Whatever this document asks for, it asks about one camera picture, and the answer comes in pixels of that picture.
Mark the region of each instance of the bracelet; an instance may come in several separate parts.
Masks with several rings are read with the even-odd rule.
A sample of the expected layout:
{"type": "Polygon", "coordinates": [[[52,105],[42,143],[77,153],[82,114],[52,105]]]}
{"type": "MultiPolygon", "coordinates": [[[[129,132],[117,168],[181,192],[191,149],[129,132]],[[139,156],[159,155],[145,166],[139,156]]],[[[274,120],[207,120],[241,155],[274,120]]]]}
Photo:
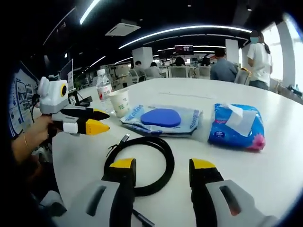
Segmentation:
{"type": "Polygon", "coordinates": [[[28,145],[27,145],[27,140],[25,139],[25,134],[23,135],[23,138],[24,138],[24,142],[25,142],[25,145],[26,147],[29,149],[28,145]]]}

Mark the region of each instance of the plastic water bottle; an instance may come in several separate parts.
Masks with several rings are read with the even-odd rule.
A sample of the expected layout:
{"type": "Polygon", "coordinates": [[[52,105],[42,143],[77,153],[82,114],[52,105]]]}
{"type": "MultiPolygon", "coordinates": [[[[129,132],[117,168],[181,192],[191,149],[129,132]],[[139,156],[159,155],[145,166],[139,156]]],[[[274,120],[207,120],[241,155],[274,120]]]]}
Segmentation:
{"type": "Polygon", "coordinates": [[[112,85],[106,76],[105,69],[101,69],[97,71],[98,80],[97,80],[97,91],[101,101],[101,109],[106,111],[108,114],[114,113],[113,106],[110,102],[108,94],[112,93],[112,85]]]}

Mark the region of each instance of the blue tissue package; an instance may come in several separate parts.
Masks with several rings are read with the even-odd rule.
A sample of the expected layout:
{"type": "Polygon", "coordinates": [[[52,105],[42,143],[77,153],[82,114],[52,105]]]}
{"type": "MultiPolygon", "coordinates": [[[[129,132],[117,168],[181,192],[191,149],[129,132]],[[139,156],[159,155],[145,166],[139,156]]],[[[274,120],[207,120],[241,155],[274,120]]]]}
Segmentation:
{"type": "Polygon", "coordinates": [[[202,111],[170,105],[137,105],[120,121],[127,128],[157,136],[188,137],[197,128],[202,111]],[[171,109],[176,111],[181,122],[175,127],[161,127],[153,124],[143,124],[141,116],[155,109],[171,109]]]}
{"type": "Polygon", "coordinates": [[[249,105],[235,105],[232,106],[241,108],[243,110],[243,120],[234,121],[229,124],[229,120],[234,116],[233,110],[223,104],[214,105],[214,121],[209,135],[209,141],[215,144],[228,145],[239,148],[248,148],[251,150],[262,150],[265,146],[264,127],[260,112],[253,106],[249,105]],[[250,123],[244,124],[241,121],[246,120],[246,116],[253,116],[250,123]],[[239,125],[249,127],[247,135],[239,133],[239,125]]]}

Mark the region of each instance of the desk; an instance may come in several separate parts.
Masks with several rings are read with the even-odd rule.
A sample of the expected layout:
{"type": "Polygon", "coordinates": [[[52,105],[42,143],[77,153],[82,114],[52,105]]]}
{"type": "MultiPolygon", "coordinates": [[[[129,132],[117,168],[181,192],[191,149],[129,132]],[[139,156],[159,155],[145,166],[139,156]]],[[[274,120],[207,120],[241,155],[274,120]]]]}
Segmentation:
{"type": "MultiPolygon", "coordinates": [[[[94,99],[96,92],[95,88],[87,88],[80,93],[92,93],[94,99]]],[[[255,87],[205,79],[152,79],[130,86],[129,97],[131,106],[179,105],[204,111],[203,128],[195,131],[192,138],[164,138],[176,163],[168,184],[154,195],[135,199],[135,209],[158,227],[195,226],[188,174],[189,159],[193,157],[213,162],[223,178],[233,180],[250,193],[256,207],[266,215],[281,218],[301,192],[303,105],[255,87]],[[259,109],[265,127],[263,151],[234,151],[207,143],[213,105],[222,102],[259,109]]],[[[92,103],[93,107],[98,105],[98,101],[92,103]]],[[[140,137],[121,127],[115,117],[104,123],[110,130],[97,136],[77,137],[62,132],[53,139],[54,170],[67,209],[73,196],[86,184],[101,179],[109,146],[118,143],[126,133],[131,134],[131,139],[140,137]]],[[[165,159],[153,148],[126,148],[118,158],[126,157],[137,159],[137,186],[154,182],[164,172],[165,159]]]]}

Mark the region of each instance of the label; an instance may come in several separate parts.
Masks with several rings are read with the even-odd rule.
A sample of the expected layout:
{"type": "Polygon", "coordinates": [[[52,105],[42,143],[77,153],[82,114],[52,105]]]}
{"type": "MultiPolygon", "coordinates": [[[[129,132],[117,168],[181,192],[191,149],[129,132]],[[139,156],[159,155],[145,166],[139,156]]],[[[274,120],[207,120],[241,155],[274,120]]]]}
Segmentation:
{"type": "Polygon", "coordinates": [[[99,95],[100,100],[107,99],[108,94],[113,92],[112,86],[110,84],[106,85],[104,87],[98,87],[97,91],[98,91],[98,95],[99,95]]]}
{"type": "Polygon", "coordinates": [[[216,131],[216,132],[214,133],[214,136],[215,136],[215,137],[218,137],[218,138],[224,138],[224,137],[225,137],[225,133],[222,132],[222,131],[216,131]]]}

